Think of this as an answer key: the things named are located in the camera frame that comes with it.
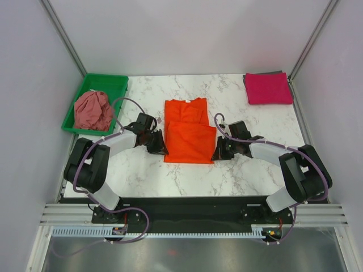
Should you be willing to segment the orange t shirt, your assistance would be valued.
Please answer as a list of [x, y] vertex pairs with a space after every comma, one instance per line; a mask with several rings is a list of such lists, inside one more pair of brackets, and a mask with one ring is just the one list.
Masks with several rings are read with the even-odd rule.
[[165, 101], [164, 134], [165, 163], [213, 164], [216, 128], [209, 124], [206, 98]]

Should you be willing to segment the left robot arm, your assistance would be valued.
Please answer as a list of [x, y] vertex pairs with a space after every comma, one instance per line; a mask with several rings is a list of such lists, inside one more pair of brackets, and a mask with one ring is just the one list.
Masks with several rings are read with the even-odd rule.
[[105, 208], [105, 217], [112, 223], [124, 218], [120, 197], [106, 182], [109, 159], [125, 150], [145, 146], [152, 155], [167, 155], [161, 130], [157, 130], [156, 118], [140, 113], [135, 122], [120, 131], [96, 141], [79, 138], [70, 154], [64, 170], [64, 179], [70, 182], [76, 193]]

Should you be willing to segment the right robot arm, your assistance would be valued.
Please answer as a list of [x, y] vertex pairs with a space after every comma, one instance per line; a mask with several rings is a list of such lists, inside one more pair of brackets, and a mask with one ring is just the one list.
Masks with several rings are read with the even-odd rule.
[[280, 167], [284, 187], [268, 196], [260, 208], [264, 222], [273, 223], [285, 208], [327, 198], [332, 179], [313, 146], [287, 147], [259, 135], [252, 137], [243, 121], [215, 124], [222, 135], [217, 139], [213, 161], [231, 160], [240, 154]]

